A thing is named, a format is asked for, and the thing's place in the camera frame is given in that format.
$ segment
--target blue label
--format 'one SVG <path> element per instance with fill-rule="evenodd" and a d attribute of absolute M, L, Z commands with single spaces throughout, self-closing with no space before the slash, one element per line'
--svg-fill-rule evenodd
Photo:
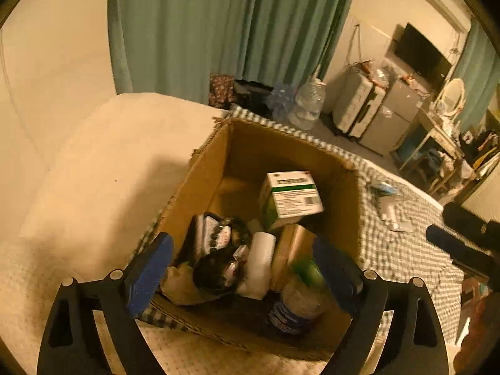
<path fill-rule="evenodd" d="M 297 316 L 280 300 L 276 302 L 267 317 L 268 322 L 287 334 L 301 334 L 309 328 L 312 320 Z"/>

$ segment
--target white and green box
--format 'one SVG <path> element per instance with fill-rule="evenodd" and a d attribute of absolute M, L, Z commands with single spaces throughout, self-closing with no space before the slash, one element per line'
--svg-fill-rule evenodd
<path fill-rule="evenodd" d="M 268 173 L 259 205 L 266 230 L 295 224 L 302 216 L 323 211 L 313 177 L 307 171 Z"/>

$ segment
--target checkered cloth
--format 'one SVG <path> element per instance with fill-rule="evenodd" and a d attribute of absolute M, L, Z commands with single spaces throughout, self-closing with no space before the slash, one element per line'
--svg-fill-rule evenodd
<path fill-rule="evenodd" d="M 302 131 L 267 120 L 251 111 L 234 106 L 227 117 L 242 118 L 274 128 L 304 139 L 320 148 L 351 161 L 358 170 L 360 205 L 360 254 L 358 265 L 362 270 L 372 269 L 383 279 L 408 283 L 412 277 L 422 278 L 431 294 L 441 323 L 444 340 L 453 343 L 456 339 L 460 316 L 460 295 L 463 272 L 452 265 L 449 255 L 426 240 L 426 228 L 430 224 L 443 227 L 441 210 L 409 183 L 395 180 L 394 175 L 373 166 L 365 159 L 335 145 L 327 144 Z M 404 201 L 396 203 L 398 221 L 409 221 L 414 232 L 392 232 L 379 218 L 376 197 L 369 185 L 373 179 L 383 180 L 398 188 Z M 134 255 L 139 254 L 153 240 L 158 217 L 139 241 Z M 156 325 L 184 329 L 174 319 L 149 307 L 139 319 Z M 385 312 L 378 330 L 377 339 L 385 339 L 392 319 L 392 312 Z"/>

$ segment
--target silver screw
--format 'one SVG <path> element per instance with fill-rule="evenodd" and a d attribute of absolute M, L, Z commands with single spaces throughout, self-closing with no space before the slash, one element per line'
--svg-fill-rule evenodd
<path fill-rule="evenodd" d="M 377 273 L 374 270 L 368 269 L 363 273 L 366 279 L 375 280 L 377 279 Z"/>
<path fill-rule="evenodd" d="M 71 286 L 73 284 L 74 279 L 71 277 L 67 277 L 65 280 L 62 281 L 62 285 L 67 288 L 68 286 Z"/>
<path fill-rule="evenodd" d="M 413 284 L 416 287 L 422 288 L 423 287 L 423 280 L 420 279 L 419 277 L 415 277 L 415 278 L 413 278 Z"/>
<path fill-rule="evenodd" d="M 123 271 L 121 269 L 116 269 L 109 274 L 109 277 L 113 280 L 120 279 L 123 276 Z"/>

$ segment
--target green curtain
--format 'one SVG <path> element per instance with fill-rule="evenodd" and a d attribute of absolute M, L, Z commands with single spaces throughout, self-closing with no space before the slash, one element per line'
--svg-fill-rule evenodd
<path fill-rule="evenodd" d="M 108 0 L 117 93 L 208 102 L 211 73 L 270 86 L 324 76 L 351 0 Z"/>
<path fill-rule="evenodd" d="M 500 59 L 476 19 L 472 20 L 471 31 L 453 77 L 461 78 L 466 87 L 466 104 L 457 117 L 462 121 L 460 129 L 465 132 L 471 126 L 479 125 L 500 82 Z"/>

